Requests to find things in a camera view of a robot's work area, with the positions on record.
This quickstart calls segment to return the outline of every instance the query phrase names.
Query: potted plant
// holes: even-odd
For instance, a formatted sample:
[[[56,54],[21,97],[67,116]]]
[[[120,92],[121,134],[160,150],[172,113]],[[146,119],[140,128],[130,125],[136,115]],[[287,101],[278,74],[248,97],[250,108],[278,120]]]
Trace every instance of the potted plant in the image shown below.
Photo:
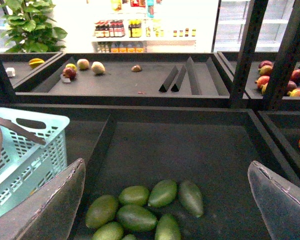
[[[8,30],[6,44],[15,42],[7,53],[58,52],[66,46],[58,44],[67,36],[61,27],[53,26],[48,16],[56,5],[52,0],[6,0],[1,7],[9,7],[12,14],[5,15]]]

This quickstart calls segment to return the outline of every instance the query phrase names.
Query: bottle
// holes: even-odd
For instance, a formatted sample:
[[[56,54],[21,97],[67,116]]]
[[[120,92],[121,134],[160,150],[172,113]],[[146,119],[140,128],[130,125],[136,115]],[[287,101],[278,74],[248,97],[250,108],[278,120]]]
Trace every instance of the bottle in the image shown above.
[[[142,42],[138,42],[135,48],[136,53],[143,53],[144,52],[144,45]]]
[[[116,28],[117,28],[117,32],[118,32],[118,37],[122,38],[123,37],[123,32],[122,32],[121,24],[120,24],[119,21],[117,21],[117,23],[116,23]]]
[[[111,44],[111,52],[114,54],[119,52],[119,46],[114,41]]]
[[[104,25],[104,37],[105,38],[109,38],[110,37],[110,30],[109,30],[110,26],[109,23],[106,22]]]
[[[126,35],[126,33],[125,33],[124,22],[122,20],[120,21],[120,26],[121,26],[122,37],[124,37]]]
[[[131,53],[135,53],[135,52],[136,52],[136,49],[134,48],[134,46],[133,46],[133,43],[132,43],[132,42],[129,42],[129,44],[128,44],[128,46],[127,46],[126,50],[127,50],[127,52],[128,52],[129,54],[131,54]]]
[[[124,44],[121,42],[119,45],[119,52],[121,54],[126,53],[127,52],[127,48],[124,46]]]
[[[114,38],[115,37],[114,21],[110,22],[109,35],[110,35],[110,38]]]

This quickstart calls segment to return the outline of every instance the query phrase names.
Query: white wall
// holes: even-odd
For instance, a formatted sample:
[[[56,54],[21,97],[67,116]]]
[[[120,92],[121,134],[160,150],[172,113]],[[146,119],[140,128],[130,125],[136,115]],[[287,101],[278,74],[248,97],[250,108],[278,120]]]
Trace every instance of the white wall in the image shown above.
[[[68,32],[65,38],[67,46],[65,51],[68,53],[94,52],[92,43],[94,22],[107,17],[113,19],[110,17],[114,15],[111,10],[111,0],[90,0],[89,4],[86,0],[53,0],[53,3],[56,7],[52,17],[57,21],[56,25]],[[162,5],[155,6],[155,18],[165,20],[171,28],[178,29],[182,23],[195,26],[198,40],[195,47],[193,47],[194,42],[176,42],[179,44],[176,46],[173,42],[169,42],[166,47],[162,46],[163,42],[148,42],[147,45],[151,46],[149,49],[154,52],[209,53],[213,41],[217,8],[218,0],[162,0]]]

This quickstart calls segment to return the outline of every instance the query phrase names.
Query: red apple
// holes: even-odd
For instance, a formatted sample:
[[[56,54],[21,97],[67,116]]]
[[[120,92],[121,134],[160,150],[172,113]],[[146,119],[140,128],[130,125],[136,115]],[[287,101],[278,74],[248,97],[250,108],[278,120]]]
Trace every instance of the red apple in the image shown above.
[[[265,65],[269,65],[269,66],[271,66],[271,67],[274,66],[274,64],[273,64],[271,61],[265,60],[265,61],[260,62],[258,68],[260,69],[260,68],[262,68],[262,67],[265,66]]]
[[[269,82],[270,77],[269,76],[261,76],[258,78],[257,81],[255,81],[254,83],[257,84],[256,87],[261,90],[262,89],[262,85],[265,85]]]
[[[285,88],[285,92],[292,92],[297,88],[297,84],[294,81],[289,81],[288,85]]]
[[[66,67],[62,71],[62,75],[67,79],[73,80],[75,79],[77,73],[72,67]]]
[[[290,77],[290,81],[295,82],[296,84],[300,83],[300,69],[294,70]]]

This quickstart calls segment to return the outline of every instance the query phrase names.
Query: produce display stand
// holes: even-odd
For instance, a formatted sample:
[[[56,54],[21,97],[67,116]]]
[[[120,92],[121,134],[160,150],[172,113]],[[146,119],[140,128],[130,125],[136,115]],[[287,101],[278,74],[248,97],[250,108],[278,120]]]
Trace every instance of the produce display stand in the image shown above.
[[[91,239],[85,213],[103,194],[118,196],[122,189],[158,181],[194,181],[203,193],[205,214],[191,217],[174,201],[152,209],[160,217],[173,213],[185,239],[270,239],[254,202],[247,171],[252,161],[300,187],[300,180],[249,109],[115,107],[84,105],[25,105],[10,107],[61,114],[75,122],[77,132],[104,123],[94,146],[77,148],[77,156],[92,153],[86,165],[84,194],[70,240]],[[74,132],[66,133],[67,137]],[[78,134],[76,140],[86,139]],[[69,148],[76,148],[77,143]],[[153,239],[154,233],[137,233]]]
[[[226,66],[225,70],[230,72],[232,76],[235,74],[238,60],[238,52],[218,52],[218,58],[223,61]],[[255,81],[258,80],[260,74],[258,72],[258,66],[260,62],[264,60],[269,60],[275,63],[277,52],[255,52],[252,57],[252,64],[247,78],[245,93],[249,97],[248,108],[254,110],[260,110],[263,107],[263,95],[261,90],[257,89],[257,84]],[[300,55],[298,62],[294,69],[298,69],[300,64]],[[290,97],[284,96],[282,98],[282,104],[279,108],[283,111],[300,111],[300,97]]]
[[[20,103],[226,108],[230,93],[222,80],[224,76],[219,74],[221,66],[215,55],[64,53],[18,84],[15,91]],[[78,70],[75,80],[63,83],[63,69],[79,59],[89,60],[90,67],[92,62],[103,63],[105,74]],[[132,72],[136,64],[142,67],[141,72]],[[177,74],[162,91],[175,67]],[[186,72],[178,81],[179,91],[172,90],[182,69]]]
[[[5,69],[15,69],[15,76],[9,78],[12,87],[15,88],[18,84],[25,82],[32,76],[36,75],[41,68],[44,68],[45,65],[61,54],[62,52],[0,53],[0,60],[2,61]],[[44,63],[32,69],[29,66],[29,61],[36,58],[44,60]]]
[[[300,178],[300,111],[260,111],[268,133]]]

